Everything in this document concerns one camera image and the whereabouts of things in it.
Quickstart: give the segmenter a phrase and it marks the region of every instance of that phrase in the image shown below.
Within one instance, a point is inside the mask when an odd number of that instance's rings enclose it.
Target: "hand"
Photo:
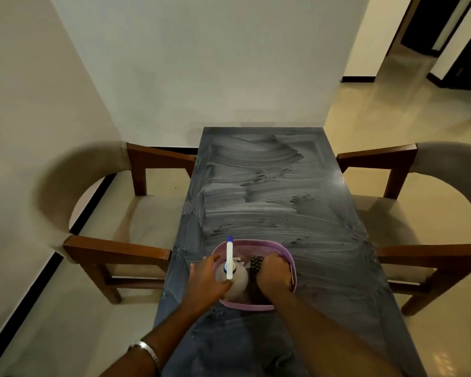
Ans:
[[[214,278],[213,266],[219,258],[220,254],[204,257],[197,269],[193,263],[190,264],[187,291],[183,295],[181,305],[197,316],[206,312],[232,287],[232,280],[220,283]]]
[[[275,293],[290,290],[290,265],[278,253],[267,255],[258,271],[257,284],[266,298],[272,301]]]

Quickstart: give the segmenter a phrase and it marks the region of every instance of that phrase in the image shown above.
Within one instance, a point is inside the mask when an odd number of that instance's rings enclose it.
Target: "chair backrest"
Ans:
[[[439,178],[462,193],[471,203],[471,144],[417,143],[417,155],[410,172]]]
[[[91,143],[57,158],[31,196],[31,220],[38,239],[66,257],[63,243],[71,235],[70,216],[82,194],[101,178],[130,169],[127,143],[121,141]]]

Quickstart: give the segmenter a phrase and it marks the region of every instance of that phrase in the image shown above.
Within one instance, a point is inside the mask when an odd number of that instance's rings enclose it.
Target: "person's left hand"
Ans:
[[[181,305],[191,313],[202,315],[232,287],[232,280],[217,282],[214,278],[214,262],[219,258],[220,254],[204,257],[197,268],[190,264],[187,291]]]

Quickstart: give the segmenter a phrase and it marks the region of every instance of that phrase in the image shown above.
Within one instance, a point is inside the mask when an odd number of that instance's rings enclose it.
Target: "wooden chair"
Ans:
[[[184,168],[191,177],[194,162],[195,156],[125,142],[97,142],[81,147],[57,159],[33,192],[31,213],[38,238],[70,262],[80,264],[112,304],[122,301],[118,288],[161,289],[172,249],[72,235],[69,219],[78,199],[102,177],[130,170],[134,194],[146,196],[147,168]],[[115,277],[109,264],[155,265],[164,277]]]
[[[337,156],[342,173],[349,167],[390,169],[385,198],[397,199],[409,172],[436,177],[462,193],[471,203],[471,145],[424,142]],[[381,263],[436,269],[424,282],[389,282],[394,293],[412,295],[402,306],[415,315],[471,273],[471,244],[407,245],[375,248]]]

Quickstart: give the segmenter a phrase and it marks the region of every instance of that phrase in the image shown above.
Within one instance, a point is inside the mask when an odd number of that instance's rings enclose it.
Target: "person's right hand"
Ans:
[[[260,271],[258,271],[257,284],[269,300],[272,300],[271,296],[275,292],[289,291],[291,285],[290,265],[277,253],[267,255],[262,262]]]

